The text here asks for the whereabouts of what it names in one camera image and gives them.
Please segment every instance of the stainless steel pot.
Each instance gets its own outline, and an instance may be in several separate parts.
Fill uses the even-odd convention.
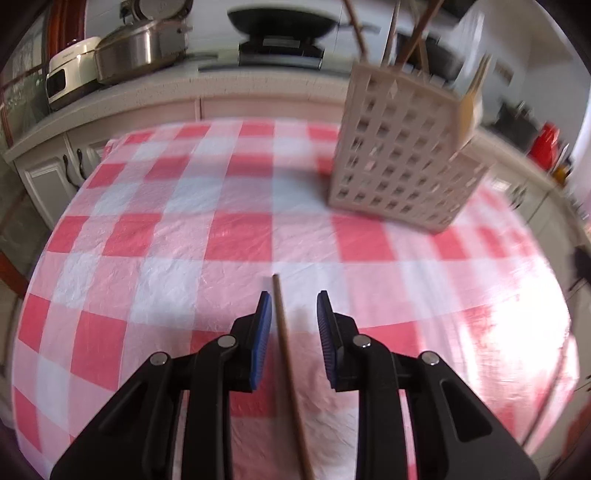
[[[112,85],[171,65],[187,49],[186,32],[180,20],[144,20],[118,28],[95,48],[98,81]]]

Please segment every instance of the red container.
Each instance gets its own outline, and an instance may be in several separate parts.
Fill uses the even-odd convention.
[[[535,140],[530,150],[530,158],[534,160],[541,169],[550,171],[558,159],[558,136],[560,130],[551,123],[546,123],[542,133]]]

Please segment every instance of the table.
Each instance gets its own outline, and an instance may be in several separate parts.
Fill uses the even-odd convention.
[[[393,351],[437,351],[534,451],[578,363],[560,287],[527,227],[487,182],[439,235],[332,211],[337,130],[223,119],[109,142],[37,265],[17,334],[17,436],[40,474],[151,353],[185,355],[227,332],[273,273],[317,478],[353,478],[357,422],[356,394],[334,393],[324,373],[323,289]],[[298,476],[271,334],[261,387],[232,394],[239,480]]]

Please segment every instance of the wooden chopstick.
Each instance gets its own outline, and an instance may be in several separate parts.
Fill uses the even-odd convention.
[[[396,23],[398,22],[398,14],[400,12],[401,0],[396,2],[394,6],[394,13],[392,14],[392,21],[390,22],[390,30],[388,30],[388,38],[386,39],[386,47],[384,48],[384,56],[382,57],[382,67],[390,63],[390,55],[392,54],[392,43],[394,42],[394,31],[396,30]]]
[[[417,3],[415,0],[408,0],[408,6],[410,7],[410,11],[413,15],[413,23],[416,24],[420,16]],[[418,56],[421,61],[422,73],[424,73],[426,76],[429,76],[429,59],[427,55],[427,44],[423,39],[423,33],[421,33],[421,36],[418,38]]]
[[[314,470],[308,447],[306,445],[306,437],[304,435],[304,423],[301,418],[300,409],[298,407],[296,385],[293,378],[293,363],[291,362],[291,355],[289,349],[289,341],[287,338],[287,324],[285,323],[285,310],[283,308],[283,297],[281,295],[281,283],[279,275],[273,275],[273,298],[275,300],[275,316],[277,318],[277,330],[279,333],[279,347],[283,355],[283,363],[285,366],[285,376],[287,378],[287,396],[290,404],[291,420],[295,431],[295,439],[297,442],[298,457],[300,460],[301,476],[303,480],[314,480]]]
[[[368,48],[365,45],[365,40],[363,38],[363,35],[361,34],[361,27],[359,26],[359,19],[357,18],[357,13],[355,13],[355,9],[353,8],[351,0],[343,0],[343,3],[345,4],[345,8],[347,9],[347,13],[349,14],[349,20],[351,21],[353,31],[355,32],[355,37],[357,38],[357,43],[359,44],[361,61],[366,61],[368,58]]]
[[[396,57],[396,62],[394,62],[395,65],[404,65],[406,62],[408,62],[410,55],[412,55],[414,49],[417,48],[417,44],[421,38],[421,35],[423,34],[423,30],[425,30],[425,27],[431,21],[431,19],[437,15],[437,12],[439,12],[443,2],[444,0],[431,0],[429,2],[425,13],[418,20],[416,27],[414,27],[413,34],[400,52],[400,55]]]

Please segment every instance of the metal screw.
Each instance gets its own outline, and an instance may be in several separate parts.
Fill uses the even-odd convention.
[[[424,352],[421,355],[421,359],[427,365],[437,365],[439,363],[439,355],[437,355],[435,352]]]
[[[355,335],[353,337],[353,343],[361,348],[367,348],[371,345],[371,338],[367,335]]]
[[[156,352],[150,357],[150,363],[155,366],[164,365],[168,362],[168,355],[164,352]]]
[[[217,339],[217,344],[222,348],[230,348],[236,345],[236,339],[232,335],[224,335]]]

